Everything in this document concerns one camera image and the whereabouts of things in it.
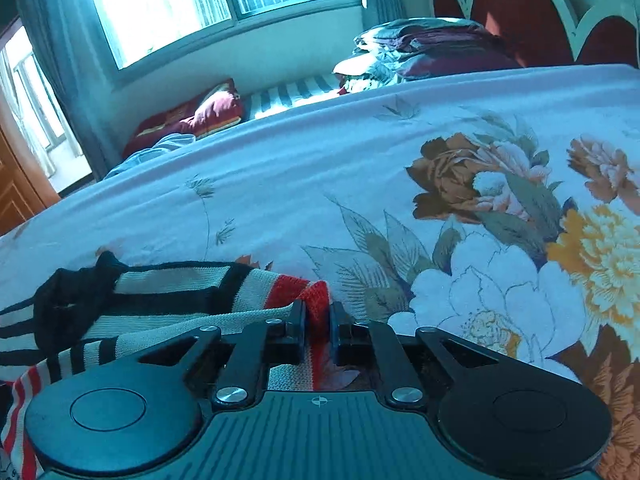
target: headboard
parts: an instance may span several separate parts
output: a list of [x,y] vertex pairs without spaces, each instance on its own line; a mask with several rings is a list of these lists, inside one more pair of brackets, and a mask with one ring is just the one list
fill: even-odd
[[569,0],[430,0],[433,16],[469,18],[505,41],[522,66],[638,66],[634,8],[601,2],[578,21]]

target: floral bedspread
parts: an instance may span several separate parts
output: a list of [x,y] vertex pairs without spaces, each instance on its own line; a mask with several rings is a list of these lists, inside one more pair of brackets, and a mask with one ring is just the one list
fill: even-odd
[[236,126],[61,201],[0,238],[0,308],[105,249],[269,262],[325,280],[356,318],[438,326],[580,381],[614,420],[598,471],[637,480],[639,188],[630,67],[407,83]]

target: striped scarf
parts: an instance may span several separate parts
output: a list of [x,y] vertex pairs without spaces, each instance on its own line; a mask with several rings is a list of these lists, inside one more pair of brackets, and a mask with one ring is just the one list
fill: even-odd
[[36,479],[43,471],[24,437],[24,415],[43,388],[204,324],[228,334],[287,317],[296,299],[307,306],[310,347],[301,365],[272,368],[269,388],[313,390],[327,339],[323,282],[239,263],[127,267],[110,252],[95,267],[57,270],[33,298],[0,311],[0,380],[12,383],[4,451],[22,480]]

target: circular pad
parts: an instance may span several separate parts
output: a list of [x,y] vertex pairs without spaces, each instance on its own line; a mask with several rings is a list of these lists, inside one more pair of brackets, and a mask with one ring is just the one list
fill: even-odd
[[438,424],[460,458],[501,478],[567,478],[609,440],[603,402],[578,383],[514,362],[468,370],[440,402]]
[[105,388],[78,397],[71,405],[71,416],[88,430],[116,431],[135,424],[145,410],[145,399],[136,392]]
[[494,417],[508,430],[544,433],[564,422],[566,409],[562,400],[549,394],[515,390],[494,400]]
[[45,469],[81,477],[123,476],[164,462],[201,424],[181,374],[126,358],[45,388],[25,416]]

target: red pillow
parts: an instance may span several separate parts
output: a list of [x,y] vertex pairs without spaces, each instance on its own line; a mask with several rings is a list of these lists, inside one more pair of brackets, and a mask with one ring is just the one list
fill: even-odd
[[139,150],[151,148],[169,134],[204,137],[219,132],[238,124],[242,114],[242,102],[234,81],[228,79],[208,92],[142,121],[129,139],[122,156],[127,158]]

